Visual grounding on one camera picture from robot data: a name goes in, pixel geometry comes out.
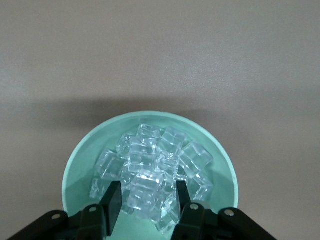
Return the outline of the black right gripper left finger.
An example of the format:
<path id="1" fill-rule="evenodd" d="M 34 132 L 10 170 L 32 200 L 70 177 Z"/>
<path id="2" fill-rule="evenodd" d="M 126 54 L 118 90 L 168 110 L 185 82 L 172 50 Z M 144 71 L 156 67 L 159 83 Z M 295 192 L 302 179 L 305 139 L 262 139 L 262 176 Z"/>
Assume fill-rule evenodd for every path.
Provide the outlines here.
<path id="1" fill-rule="evenodd" d="M 97 204 L 73 216 L 52 210 L 10 237 L 11 240 L 104 240 L 110 237 L 122 208 L 122 185 L 113 181 Z"/>

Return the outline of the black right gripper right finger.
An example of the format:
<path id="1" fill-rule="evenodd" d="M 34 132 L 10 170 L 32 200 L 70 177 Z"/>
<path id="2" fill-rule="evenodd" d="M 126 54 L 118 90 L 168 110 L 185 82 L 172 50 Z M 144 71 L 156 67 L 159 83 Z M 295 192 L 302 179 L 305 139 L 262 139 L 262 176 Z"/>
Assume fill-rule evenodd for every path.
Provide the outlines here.
<path id="1" fill-rule="evenodd" d="M 172 240 L 274 240 L 275 237 L 243 211 L 234 207 L 217 214 L 202 204 L 191 201 L 187 184 L 176 183 L 179 223 Z"/>

